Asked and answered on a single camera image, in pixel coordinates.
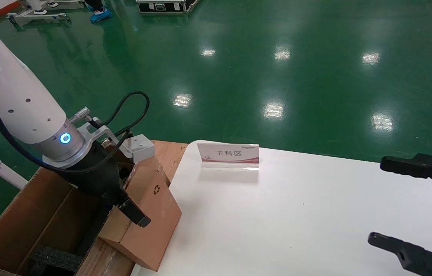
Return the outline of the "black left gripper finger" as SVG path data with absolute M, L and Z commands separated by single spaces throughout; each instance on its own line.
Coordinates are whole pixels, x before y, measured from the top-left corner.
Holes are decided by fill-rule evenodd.
M 130 197 L 120 200 L 118 209 L 138 227 L 147 227 L 151 219 L 137 206 Z

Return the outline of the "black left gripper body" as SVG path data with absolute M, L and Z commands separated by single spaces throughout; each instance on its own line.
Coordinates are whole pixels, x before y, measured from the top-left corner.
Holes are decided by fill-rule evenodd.
M 69 171 L 80 171 L 82 169 L 98 165 L 109 154 L 118 154 L 119 150 L 114 147 L 104 148 L 99 142 L 94 142 L 87 154 L 81 161 L 74 164 Z M 111 156 L 105 163 L 93 171 L 87 173 L 65 173 L 57 172 L 64 180 L 73 184 L 78 190 L 86 194 L 106 200 L 112 205 L 125 205 L 127 193 L 120 185 L 119 166 L 115 155 Z

